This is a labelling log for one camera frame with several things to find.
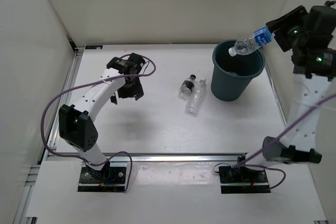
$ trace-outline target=bracket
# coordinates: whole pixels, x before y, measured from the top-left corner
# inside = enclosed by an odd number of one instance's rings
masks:
[[[114,178],[113,182],[108,184],[96,181],[89,172],[89,168],[83,166],[80,171],[77,191],[96,191],[108,193],[121,193],[125,191],[127,168],[124,166],[110,166],[110,178]]]
[[[245,167],[219,167],[222,194],[264,194],[270,193],[265,170],[256,171]]]

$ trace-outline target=empty plastic bottle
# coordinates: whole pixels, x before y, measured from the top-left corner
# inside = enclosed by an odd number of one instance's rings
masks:
[[[195,86],[195,79],[196,79],[196,76],[192,74],[190,77],[185,79],[184,82],[182,83],[178,91],[179,92],[178,94],[182,99],[187,100],[189,98]]]
[[[234,47],[229,48],[229,54],[231,56],[249,55],[257,50],[259,47],[270,43],[272,39],[272,34],[265,26],[255,31],[248,38],[237,40]]]
[[[196,115],[199,108],[204,100],[205,90],[206,90],[206,78],[202,78],[195,85],[194,91],[188,99],[187,105],[185,106],[185,111]]]

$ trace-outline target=white panel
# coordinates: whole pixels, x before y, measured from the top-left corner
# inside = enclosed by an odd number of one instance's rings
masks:
[[[266,71],[248,85],[234,102],[224,102],[211,92],[216,45],[104,45],[85,50],[76,86],[97,80],[113,57],[136,52],[151,58],[157,71],[141,78],[144,96],[108,101],[95,126],[98,145],[105,153],[241,153],[259,149],[265,136],[275,136],[283,124]],[[184,112],[186,102],[177,97],[183,80],[195,74],[207,78],[206,97],[197,117]],[[72,102],[86,93],[74,91]],[[60,140],[57,151],[74,149]]]
[[[0,0],[1,223],[12,223],[40,158],[42,110],[64,85],[72,55],[48,0]]]
[[[221,194],[216,163],[135,163],[129,191],[78,193],[79,162],[44,162],[27,215],[41,223],[313,224],[325,220],[306,165],[270,194]],[[268,172],[272,185],[282,174]]]
[[[250,33],[285,0],[50,0],[77,46],[219,42]]]
[[[277,18],[299,5],[303,5],[309,11],[313,5],[323,5],[326,0],[287,0],[281,13],[273,18]],[[336,40],[330,44],[331,48],[336,49]],[[293,64],[290,60],[291,53],[283,53],[276,42],[265,47],[266,58],[269,63],[269,68],[274,79],[274,83],[278,90],[281,104],[284,111],[288,113],[291,98],[293,94],[292,70]],[[331,93],[336,92],[336,83],[333,83]],[[314,176],[314,181],[325,210],[325,214],[329,223],[336,223],[336,177],[328,171],[335,170],[336,163],[336,100],[331,101],[326,105],[334,108],[334,110],[324,109],[322,111],[320,124],[317,130],[317,151],[323,155],[322,162],[319,165],[312,165],[311,171]]]

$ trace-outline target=white platform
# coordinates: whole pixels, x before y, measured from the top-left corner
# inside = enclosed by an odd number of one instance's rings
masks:
[[[42,163],[27,216],[38,224],[314,224],[325,220],[306,165],[281,165],[270,194],[222,195],[216,163],[135,163],[127,193],[78,193],[79,162]],[[268,172],[274,185],[282,174]]]
[[[103,152],[242,153],[261,147],[283,128],[265,71],[235,102],[222,102],[210,90],[215,45],[104,46],[85,50],[76,85],[92,82],[115,56],[136,52],[150,57],[157,72],[141,79],[144,97],[108,102],[95,121]],[[184,113],[177,98],[190,74],[208,79],[198,117]],[[78,99],[85,90],[72,94]],[[73,152],[60,140],[57,151]],[[78,193],[81,163],[53,159],[42,163],[28,216],[45,223],[313,224],[325,220],[309,168],[281,165],[287,179],[271,194],[222,195],[216,163],[134,163],[129,191]],[[281,174],[268,172],[271,185]]]
[[[150,57],[157,71],[141,78],[144,96],[110,101],[95,121],[98,145],[105,153],[242,153],[261,147],[265,136],[276,136],[282,121],[266,71],[255,78],[241,97],[223,102],[210,89],[215,45],[104,45],[85,50],[75,85],[100,77],[113,57],[136,52]],[[185,101],[177,97],[190,74],[207,78],[207,96],[198,117],[184,113]],[[74,91],[71,102],[86,89]],[[59,152],[74,152],[60,139]]]

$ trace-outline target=blue bottle label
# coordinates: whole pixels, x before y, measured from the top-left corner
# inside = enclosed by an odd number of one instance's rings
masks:
[[[253,37],[259,47],[262,47],[263,45],[272,41],[272,34],[266,26],[259,30],[256,30],[253,33]]]

